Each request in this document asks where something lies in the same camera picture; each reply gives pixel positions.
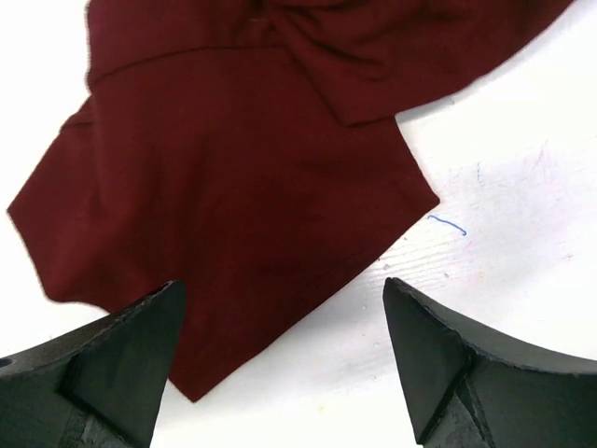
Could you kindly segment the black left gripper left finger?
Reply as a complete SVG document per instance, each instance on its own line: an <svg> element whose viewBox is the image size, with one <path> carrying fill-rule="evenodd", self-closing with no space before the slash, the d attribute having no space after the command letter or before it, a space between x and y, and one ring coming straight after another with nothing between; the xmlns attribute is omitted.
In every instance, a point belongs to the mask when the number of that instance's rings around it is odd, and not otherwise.
<svg viewBox="0 0 597 448"><path fill-rule="evenodd" d="M184 285L169 282L118 312L2 357L2 446L149 446L185 309Z"/></svg>

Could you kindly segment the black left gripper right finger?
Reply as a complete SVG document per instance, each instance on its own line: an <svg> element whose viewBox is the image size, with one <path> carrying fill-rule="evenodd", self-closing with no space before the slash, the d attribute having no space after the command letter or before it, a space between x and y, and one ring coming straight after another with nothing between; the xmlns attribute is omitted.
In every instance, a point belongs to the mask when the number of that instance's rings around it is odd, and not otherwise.
<svg viewBox="0 0 597 448"><path fill-rule="evenodd" d="M595 361L506 335L398 278L382 299L417 444L595 447Z"/></svg>

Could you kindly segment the dark red t shirt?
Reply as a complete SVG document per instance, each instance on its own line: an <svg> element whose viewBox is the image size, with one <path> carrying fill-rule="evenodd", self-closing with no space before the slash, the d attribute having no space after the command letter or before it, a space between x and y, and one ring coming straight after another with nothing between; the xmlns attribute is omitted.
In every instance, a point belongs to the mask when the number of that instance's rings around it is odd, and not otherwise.
<svg viewBox="0 0 597 448"><path fill-rule="evenodd" d="M92 1L90 94L8 208L47 296L170 280L198 400L438 199L397 113L515 55L564 1Z"/></svg>

